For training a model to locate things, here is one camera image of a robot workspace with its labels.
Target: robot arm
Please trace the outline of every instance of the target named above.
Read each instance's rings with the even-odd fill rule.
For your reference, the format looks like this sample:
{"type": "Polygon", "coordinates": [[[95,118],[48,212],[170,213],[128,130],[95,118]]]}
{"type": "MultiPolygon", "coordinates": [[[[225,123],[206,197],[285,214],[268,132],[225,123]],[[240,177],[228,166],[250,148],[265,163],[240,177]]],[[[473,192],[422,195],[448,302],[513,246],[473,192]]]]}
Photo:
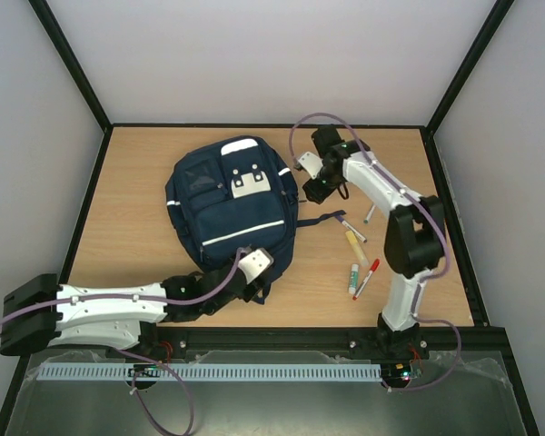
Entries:
{"type": "Polygon", "coordinates": [[[221,292],[198,302],[223,282],[233,268],[229,262],[206,274],[174,276],[163,282],[133,288],[85,288],[58,285],[55,274],[43,274],[6,295],[4,315],[52,300],[71,299],[6,322],[0,336],[0,353],[27,355],[57,345],[91,345],[121,350],[144,347],[148,332],[158,322],[187,322],[203,314],[212,315],[228,302],[240,298],[249,302],[265,282],[273,259],[258,249],[244,256],[238,269],[221,292]],[[127,298],[104,298],[105,295],[127,298]],[[100,295],[101,299],[83,300],[100,295]],[[178,301],[170,305],[168,301],[178,301]]]}
{"type": "Polygon", "coordinates": [[[420,306],[425,278],[438,265],[443,250],[431,226],[405,194],[419,199],[444,231],[440,200],[435,196],[424,198],[403,185],[365,145],[370,157],[368,162],[357,143],[344,142],[333,126],[320,128],[312,139],[319,156],[308,152],[298,159],[298,169],[304,169],[311,176],[303,186],[307,199],[322,203],[341,184],[349,182],[358,186],[388,218],[384,254],[394,275],[381,319],[391,332],[410,329],[416,323],[412,314],[420,306]],[[394,188],[391,181],[401,189],[394,188]],[[421,224],[421,229],[414,230],[414,222],[421,224]]]}

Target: black frame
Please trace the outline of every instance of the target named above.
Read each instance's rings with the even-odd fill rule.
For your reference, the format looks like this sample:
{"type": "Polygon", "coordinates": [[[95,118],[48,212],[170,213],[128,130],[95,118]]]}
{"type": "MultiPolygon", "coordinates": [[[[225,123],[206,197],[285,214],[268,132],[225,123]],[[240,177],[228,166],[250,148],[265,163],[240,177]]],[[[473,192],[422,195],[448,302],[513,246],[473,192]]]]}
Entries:
{"type": "MultiPolygon", "coordinates": [[[[54,47],[61,56],[70,75],[73,77],[78,89],[91,108],[97,123],[99,123],[104,138],[101,143],[93,173],[89,181],[83,205],[79,213],[64,266],[61,271],[60,281],[67,282],[70,276],[74,257],[83,233],[87,214],[93,200],[94,190],[109,141],[114,127],[292,127],[291,124],[112,124],[103,107],[101,106],[92,86],[79,64],[74,52],[69,45],[63,30],[56,22],[46,0],[28,0],[36,12],[38,19],[51,38],[54,47]]],[[[462,346],[465,351],[499,351],[504,360],[507,373],[519,404],[521,418],[529,435],[539,434],[537,424],[533,417],[530,405],[525,393],[517,364],[510,348],[509,339],[504,329],[490,327],[490,322],[481,297],[481,290],[477,284],[471,258],[462,234],[461,224],[454,207],[451,191],[443,171],[441,158],[434,142],[434,134],[441,125],[442,120],[449,112],[451,105],[468,80],[472,70],[481,58],[485,48],[500,26],[500,23],[508,13],[514,0],[497,0],[492,7],[484,25],[474,40],[471,49],[451,84],[441,99],[434,115],[428,125],[357,125],[356,128],[388,128],[388,129],[419,129],[424,150],[431,168],[432,178],[439,197],[444,206],[446,223],[454,248],[457,264],[459,266],[462,282],[468,304],[471,310],[473,327],[460,327],[462,346]]],[[[314,124],[302,125],[301,128],[315,127],[314,124]]],[[[424,327],[423,336],[430,350],[453,350],[456,347],[456,339],[451,329],[441,327],[424,327]]],[[[185,357],[203,353],[210,350],[316,350],[328,354],[340,354],[353,359],[368,358],[370,351],[363,347],[350,348],[351,341],[359,342],[359,338],[373,336],[375,328],[311,328],[311,329],[239,329],[239,328],[182,328],[160,329],[163,339],[171,343],[185,341],[185,349],[176,350],[176,356],[185,357]]],[[[15,406],[16,396],[25,376],[29,363],[29,357],[21,357],[15,369],[5,401],[0,411],[0,435],[5,434],[8,422],[15,406]]]]}

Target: wooden table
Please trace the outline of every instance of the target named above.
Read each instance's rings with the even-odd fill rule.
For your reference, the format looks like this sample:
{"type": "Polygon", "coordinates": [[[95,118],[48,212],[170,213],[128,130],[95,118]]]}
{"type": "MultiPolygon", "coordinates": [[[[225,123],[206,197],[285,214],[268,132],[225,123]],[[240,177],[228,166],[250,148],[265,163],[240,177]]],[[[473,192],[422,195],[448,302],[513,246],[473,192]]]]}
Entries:
{"type": "MultiPolygon", "coordinates": [[[[313,151],[311,129],[299,129],[295,150],[313,151]]],[[[261,136],[286,163],[288,129],[118,127],[109,143],[69,283],[91,287],[135,286],[159,282],[197,270],[173,229],[165,206],[164,186],[173,165],[186,153],[238,134],[261,136]]],[[[413,129],[363,129],[360,137],[403,183],[423,194],[435,194],[420,132],[413,129]]],[[[297,184],[304,172],[293,171],[297,184]]],[[[214,316],[187,324],[197,327],[371,327],[387,302],[391,270],[383,259],[385,218],[376,211],[370,224],[363,218],[370,200],[350,185],[351,198],[332,195],[322,205],[300,204],[299,218],[344,209],[346,219],[368,238],[363,249],[373,261],[383,260],[362,297],[352,301],[347,283],[356,262],[336,220],[299,229],[294,258],[283,277],[272,285],[264,306],[235,301],[214,316]]],[[[472,325],[456,262],[438,281],[428,283],[421,317],[444,318],[472,325]]],[[[360,271],[363,277],[366,269],[360,271]]]]}

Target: backpack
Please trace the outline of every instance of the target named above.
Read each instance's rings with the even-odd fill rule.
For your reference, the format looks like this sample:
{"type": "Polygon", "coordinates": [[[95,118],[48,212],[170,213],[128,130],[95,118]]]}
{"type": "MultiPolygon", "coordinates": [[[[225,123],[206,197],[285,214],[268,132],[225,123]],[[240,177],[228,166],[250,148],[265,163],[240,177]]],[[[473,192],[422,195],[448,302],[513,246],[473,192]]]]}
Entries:
{"type": "Polygon", "coordinates": [[[344,211],[297,221],[291,169],[262,138],[237,136],[194,150],[165,186],[167,210],[183,248],[202,271],[222,268],[239,247],[264,248],[274,259],[263,297],[292,260],[298,226],[344,211]]]}

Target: clear plastic sheet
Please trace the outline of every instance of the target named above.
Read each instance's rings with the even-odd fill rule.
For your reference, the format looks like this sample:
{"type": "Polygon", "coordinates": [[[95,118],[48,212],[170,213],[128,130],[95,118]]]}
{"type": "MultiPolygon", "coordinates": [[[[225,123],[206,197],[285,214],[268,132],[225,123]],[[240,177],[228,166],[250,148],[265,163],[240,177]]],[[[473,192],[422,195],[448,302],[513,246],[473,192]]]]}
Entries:
{"type": "MultiPolygon", "coordinates": [[[[453,352],[432,352],[416,384],[439,377],[453,352]]],[[[379,383],[194,382],[196,436],[524,435],[498,352],[464,352],[453,375],[421,392],[387,393],[379,383]]],[[[122,434],[152,436],[130,388],[121,381],[37,381],[42,362],[122,362],[98,351],[48,351],[33,356],[7,435],[122,434]]],[[[319,352],[208,352],[202,363],[349,364],[319,352]]],[[[177,383],[143,392],[156,419],[182,431],[187,406],[177,383]]]]}

